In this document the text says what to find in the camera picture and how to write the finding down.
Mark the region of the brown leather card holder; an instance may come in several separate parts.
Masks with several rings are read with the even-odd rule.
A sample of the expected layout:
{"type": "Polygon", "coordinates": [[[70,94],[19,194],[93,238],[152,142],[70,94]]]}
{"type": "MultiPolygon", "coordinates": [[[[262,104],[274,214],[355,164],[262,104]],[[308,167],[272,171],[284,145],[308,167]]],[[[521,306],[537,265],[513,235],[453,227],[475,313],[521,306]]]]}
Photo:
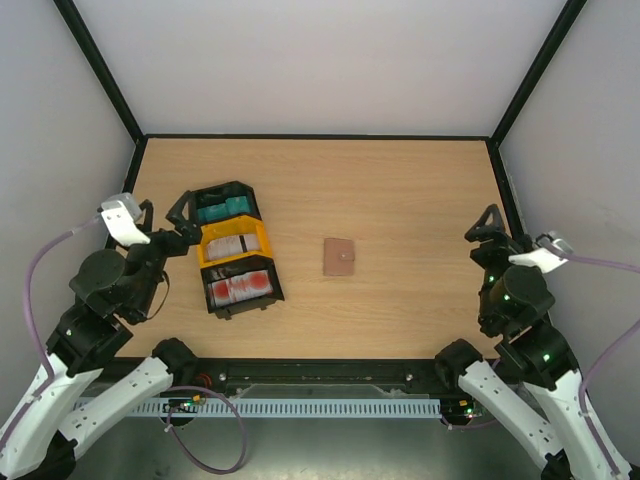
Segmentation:
{"type": "Polygon", "coordinates": [[[350,239],[326,238],[323,250],[325,276],[353,276],[355,273],[355,243],[350,239]]]}

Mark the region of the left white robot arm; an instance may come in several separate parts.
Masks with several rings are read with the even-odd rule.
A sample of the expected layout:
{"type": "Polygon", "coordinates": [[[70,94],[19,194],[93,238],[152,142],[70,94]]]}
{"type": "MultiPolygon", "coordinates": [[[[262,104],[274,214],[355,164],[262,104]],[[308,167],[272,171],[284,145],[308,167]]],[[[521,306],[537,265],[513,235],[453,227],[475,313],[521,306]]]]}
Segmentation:
{"type": "Polygon", "coordinates": [[[155,230],[152,203],[137,203],[129,193],[110,197],[92,218],[123,249],[100,249],[83,260],[69,282],[73,305],[49,339],[37,342],[41,365],[1,429],[2,478],[67,478],[88,448],[134,406],[193,377],[195,354],[170,338],[80,412],[71,411],[132,338],[130,326],[154,317],[157,287],[169,280],[167,260],[201,241],[192,192],[184,192],[166,218],[172,229],[155,230]]]}

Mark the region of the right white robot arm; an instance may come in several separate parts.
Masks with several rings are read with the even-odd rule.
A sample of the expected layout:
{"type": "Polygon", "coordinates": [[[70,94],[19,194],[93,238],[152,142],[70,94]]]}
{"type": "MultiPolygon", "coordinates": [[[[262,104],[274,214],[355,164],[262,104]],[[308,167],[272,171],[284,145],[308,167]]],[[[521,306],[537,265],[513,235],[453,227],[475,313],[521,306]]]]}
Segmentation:
{"type": "Polygon", "coordinates": [[[481,332],[497,339],[496,363],[458,339],[435,357],[438,384],[478,401],[527,452],[543,479],[636,479],[638,466],[614,446],[588,397],[582,372],[562,333],[547,317],[555,303],[546,274],[574,259],[549,232],[518,242],[491,204],[465,233],[483,270],[481,332]]]}

